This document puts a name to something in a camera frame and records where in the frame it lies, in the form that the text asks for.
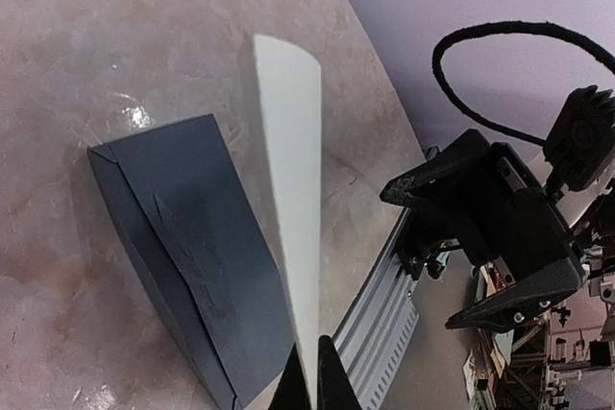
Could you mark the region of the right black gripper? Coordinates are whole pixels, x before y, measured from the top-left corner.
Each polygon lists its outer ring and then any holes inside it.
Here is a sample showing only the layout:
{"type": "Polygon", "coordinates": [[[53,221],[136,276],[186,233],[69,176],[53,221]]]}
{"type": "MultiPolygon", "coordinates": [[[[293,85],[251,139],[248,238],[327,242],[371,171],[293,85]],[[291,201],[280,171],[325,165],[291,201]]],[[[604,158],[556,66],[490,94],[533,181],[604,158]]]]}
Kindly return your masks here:
{"type": "Polygon", "coordinates": [[[502,259],[513,285],[451,316],[448,330],[506,333],[582,288],[572,234],[506,143],[470,129],[434,158],[390,180],[382,202],[421,212],[462,210],[460,243],[475,266],[502,259]]]}

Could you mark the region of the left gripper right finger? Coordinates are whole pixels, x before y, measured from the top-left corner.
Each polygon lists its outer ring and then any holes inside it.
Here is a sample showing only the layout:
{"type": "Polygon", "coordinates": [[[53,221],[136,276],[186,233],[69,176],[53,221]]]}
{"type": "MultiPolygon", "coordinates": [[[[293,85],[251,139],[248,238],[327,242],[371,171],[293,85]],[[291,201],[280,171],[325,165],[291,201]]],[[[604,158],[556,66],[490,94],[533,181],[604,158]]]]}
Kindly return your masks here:
{"type": "Polygon", "coordinates": [[[327,335],[318,340],[317,409],[361,409],[332,338],[327,335]]]}

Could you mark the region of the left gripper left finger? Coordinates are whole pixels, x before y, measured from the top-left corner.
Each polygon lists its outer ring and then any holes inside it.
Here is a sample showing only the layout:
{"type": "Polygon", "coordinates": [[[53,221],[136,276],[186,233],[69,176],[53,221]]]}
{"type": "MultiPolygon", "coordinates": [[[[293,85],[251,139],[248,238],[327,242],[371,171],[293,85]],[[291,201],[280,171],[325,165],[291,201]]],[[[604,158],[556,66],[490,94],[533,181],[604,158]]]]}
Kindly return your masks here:
{"type": "Polygon", "coordinates": [[[268,409],[307,410],[309,408],[308,388],[297,347],[293,346],[268,409]]]}

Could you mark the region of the dark blue envelope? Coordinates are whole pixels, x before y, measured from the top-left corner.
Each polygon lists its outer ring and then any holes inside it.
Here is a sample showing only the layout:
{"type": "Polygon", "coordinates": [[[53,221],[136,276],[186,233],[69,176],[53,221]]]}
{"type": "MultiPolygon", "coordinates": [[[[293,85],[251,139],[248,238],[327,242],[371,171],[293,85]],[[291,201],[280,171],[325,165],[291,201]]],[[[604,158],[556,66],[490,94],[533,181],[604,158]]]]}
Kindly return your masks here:
{"type": "Polygon", "coordinates": [[[278,269],[215,118],[91,147],[87,156],[146,293],[215,404],[242,409],[294,340],[278,269]]]}

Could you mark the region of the cream letter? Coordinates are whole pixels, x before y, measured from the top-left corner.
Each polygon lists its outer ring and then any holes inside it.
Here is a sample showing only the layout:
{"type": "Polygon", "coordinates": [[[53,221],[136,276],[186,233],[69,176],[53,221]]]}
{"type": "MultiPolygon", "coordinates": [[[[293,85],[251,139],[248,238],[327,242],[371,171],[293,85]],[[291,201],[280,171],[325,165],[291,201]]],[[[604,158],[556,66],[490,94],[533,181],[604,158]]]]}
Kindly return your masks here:
{"type": "Polygon", "coordinates": [[[305,382],[317,406],[321,243],[321,66],[273,36],[247,36],[239,52],[258,168],[263,234],[280,272],[305,382]]]}

